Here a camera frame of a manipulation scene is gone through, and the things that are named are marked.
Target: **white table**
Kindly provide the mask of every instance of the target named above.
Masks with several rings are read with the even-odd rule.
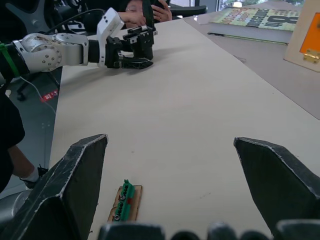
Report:
[[[89,239],[124,179],[144,187],[138,221],[162,225],[168,237],[188,229],[205,238],[216,221],[270,234],[233,139],[286,146],[320,174],[319,121],[183,20],[157,29],[148,69],[62,73],[51,165],[79,139],[109,135]]]

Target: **metal bracket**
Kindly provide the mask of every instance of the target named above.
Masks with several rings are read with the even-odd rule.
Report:
[[[308,49],[306,53],[303,54],[303,60],[313,64],[318,64],[320,62],[320,52]]]

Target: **cardboard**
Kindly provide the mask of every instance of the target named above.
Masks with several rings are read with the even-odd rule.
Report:
[[[320,72],[320,1],[306,0],[284,59]]]

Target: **book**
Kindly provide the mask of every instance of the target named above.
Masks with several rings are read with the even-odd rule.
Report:
[[[288,44],[300,11],[228,8],[215,15],[209,34]]]

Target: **hand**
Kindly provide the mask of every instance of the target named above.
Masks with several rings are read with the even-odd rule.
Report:
[[[146,25],[146,18],[142,12],[119,12],[119,15],[125,23],[134,24],[139,27]]]
[[[163,5],[164,9],[162,9],[161,7],[152,5],[154,19],[158,20],[159,22],[171,21],[172,13],[170,11],[168,4],[164,0],[158,0],[158,1]]]

